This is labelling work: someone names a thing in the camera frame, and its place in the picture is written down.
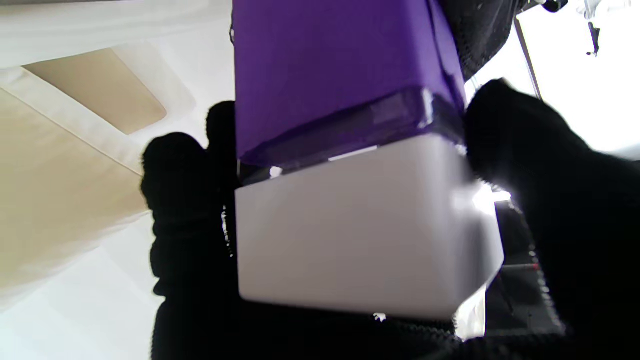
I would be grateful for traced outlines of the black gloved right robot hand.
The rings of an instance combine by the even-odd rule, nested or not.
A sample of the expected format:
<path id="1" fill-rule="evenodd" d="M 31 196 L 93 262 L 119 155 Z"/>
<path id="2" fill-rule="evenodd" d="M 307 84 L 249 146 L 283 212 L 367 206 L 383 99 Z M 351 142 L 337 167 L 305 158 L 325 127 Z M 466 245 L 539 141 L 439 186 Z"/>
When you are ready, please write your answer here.
<path id="1" fill-rule="evenodd" d="M 543 101 L 494 79 L 463 119 L 474 173 L 514 198 L 566 333 L 462 342 L 440 327 L 244 301 L 223 226 L 237 178 L 235 102 L 208 112 L 208 148 L 182 132 L 151 141 L 141 191 L 164 298 L 153 360 L 612 360 L 639 355 L 623 305 L 639 287 L 639 165 L 592 150 Z"/>

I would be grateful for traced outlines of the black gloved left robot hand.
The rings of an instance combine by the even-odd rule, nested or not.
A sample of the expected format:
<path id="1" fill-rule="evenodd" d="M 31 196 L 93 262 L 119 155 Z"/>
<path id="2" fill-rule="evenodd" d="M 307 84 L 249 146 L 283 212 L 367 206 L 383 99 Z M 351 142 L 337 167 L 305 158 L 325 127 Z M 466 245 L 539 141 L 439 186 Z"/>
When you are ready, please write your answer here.
<path id="1" fill-rule="evenodd" d="M 477 75 L 506 44 L 524 0 L 440 0 L 454 36 L 462 76 Z"/>

